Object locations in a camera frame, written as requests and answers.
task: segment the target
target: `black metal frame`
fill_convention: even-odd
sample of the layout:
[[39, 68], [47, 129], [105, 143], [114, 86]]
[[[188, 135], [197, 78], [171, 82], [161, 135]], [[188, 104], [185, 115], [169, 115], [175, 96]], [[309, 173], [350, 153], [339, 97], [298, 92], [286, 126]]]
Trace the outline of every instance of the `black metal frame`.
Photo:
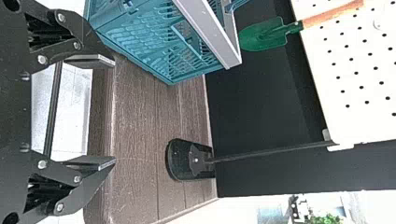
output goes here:
[[[62, 61], [95, 54], [114, 59], [77, 13], [49, 10], [34, 0], [0, 1], [0, 29], [0, 222], [37, 223], [47, 216], [73, 214], [91, 200], [115, 159], [50, 159]], [[31, 77], [54, 63], [46, 143], [40, 154], [31, 149]]]

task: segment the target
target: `green shovel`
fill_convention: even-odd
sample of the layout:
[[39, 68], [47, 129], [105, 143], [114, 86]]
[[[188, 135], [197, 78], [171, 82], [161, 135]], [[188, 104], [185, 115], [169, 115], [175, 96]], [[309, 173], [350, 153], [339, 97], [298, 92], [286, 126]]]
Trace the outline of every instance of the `green shovel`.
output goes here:
[[241, 49], [247, 51], [262, 51], [282, 47], [288, 43], [286, 38], [288, 34], [299, 33], [304, 29], [354, 11], [363, 7], [363, 5], [363, 0], [355, 0], [349, 4], [289, 25], [285, 25], [281, 17], [276, 17], [245, 28], [239, 33], [239, 43]]

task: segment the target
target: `white floor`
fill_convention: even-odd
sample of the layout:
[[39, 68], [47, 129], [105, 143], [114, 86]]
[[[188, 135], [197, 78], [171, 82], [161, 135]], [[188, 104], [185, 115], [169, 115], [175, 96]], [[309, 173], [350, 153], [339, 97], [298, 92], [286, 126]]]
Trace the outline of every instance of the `white floor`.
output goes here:
[[[48, 8], [74, 10], [82, 15], [85, 0], [38, 0]], [[42, 152], [50, 108], [54, 66], [33, 76], [32, 148]], [[92, 70], [64, 64], [52, 159], [67, 161], [87, 153]], [[72, 216], [48, 217], [40, 224], [84, 224], [82, 210]]]
[[262, 207], [280, 207], [282, 216], [285, 216], [289, 208], [289, 197], [282, 195], [220, 199], [168, 224], [258, 224], [258, 212]]

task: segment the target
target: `wooden handle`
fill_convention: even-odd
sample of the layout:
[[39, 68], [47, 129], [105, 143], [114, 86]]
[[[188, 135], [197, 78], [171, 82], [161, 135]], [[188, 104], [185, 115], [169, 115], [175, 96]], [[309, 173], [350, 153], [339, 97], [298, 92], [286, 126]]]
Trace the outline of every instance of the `wooden handle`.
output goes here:
[[341, 7], [332, 9], [327, 12], [323, 12], [317, 16], [313, 16], [313, 17], [303, 20], [304, 28], [308, 29], [312, 26], [319, 25], [325, 21], [329, 21], [329, 20], [335, 19], [341, 15], [355, 11], [356, 8], [360, 8], [363, 6], [364, 6], [364, 0], [355, 0], [351, 3], [343, 5]]

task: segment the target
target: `green plant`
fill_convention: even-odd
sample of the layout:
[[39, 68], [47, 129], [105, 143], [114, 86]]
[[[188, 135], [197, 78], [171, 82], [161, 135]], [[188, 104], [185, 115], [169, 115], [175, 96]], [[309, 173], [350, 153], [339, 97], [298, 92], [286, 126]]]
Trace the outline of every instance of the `green plant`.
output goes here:
[[328, 214], [326, 217], [311, 217], [305, 224], [343, 224], [340, 217]]

